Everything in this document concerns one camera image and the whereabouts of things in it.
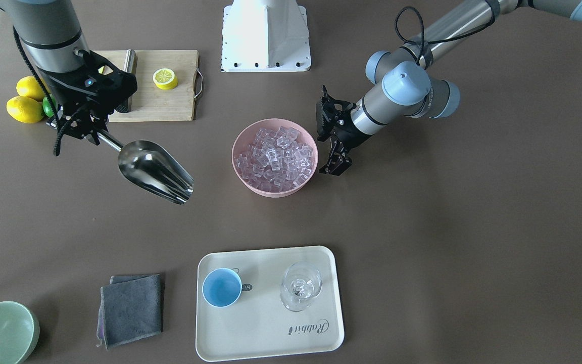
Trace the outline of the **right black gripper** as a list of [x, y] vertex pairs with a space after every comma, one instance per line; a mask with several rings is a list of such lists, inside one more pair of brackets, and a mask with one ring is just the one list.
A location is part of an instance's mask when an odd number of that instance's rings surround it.
[[61, 137], [90, 138], [97, 144], [109, 115], [137, 91], [138, 81], [93, 51], [79, 49], [76, 58], [83, 61], [78, 69], [46, 72], [46, 84], [60, 106], [49, 123]]

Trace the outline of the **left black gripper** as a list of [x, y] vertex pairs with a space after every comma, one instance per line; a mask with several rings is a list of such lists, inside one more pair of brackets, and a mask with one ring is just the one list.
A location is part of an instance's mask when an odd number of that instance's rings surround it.
[[328, 158], [319, 168], [319, 173], [342, 175], [353, 164], [348, 151], [371, 138], [354, 125], [352, 113], [356, 109], [357, 105], [353, 102], [331, 97], [326, 86], [322, 85], [322, 95], [316, 104], [317, 140], [325, 142], [330, 138], [337, 142], [331, 142]]

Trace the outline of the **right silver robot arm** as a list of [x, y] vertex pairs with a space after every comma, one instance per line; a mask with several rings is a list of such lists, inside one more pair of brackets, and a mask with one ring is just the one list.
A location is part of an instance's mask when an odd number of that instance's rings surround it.
[[59, 106], [55, 129], [99, 145], [109, 115], [138, 88], [134, 74], [88, 48], [70, 1], [0, 1], [0, 9]]

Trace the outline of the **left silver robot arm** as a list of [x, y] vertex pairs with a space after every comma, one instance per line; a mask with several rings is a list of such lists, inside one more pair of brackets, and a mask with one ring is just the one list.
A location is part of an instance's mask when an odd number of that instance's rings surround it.
[[365, 67], [373, 87], [357, 102], [340, 101], [322, 90], [317, 102], [317, 140], [331, 148], [321, 173], [341, 175], [358, 147], [401, 117], [444, 118], [460, 104], [459, 88], [427, 69], [463, 39], [488, 28], [500, 15], [531, 8], [582, 22], [582, 1], [464, 1], [393, 52], [378, 51]]

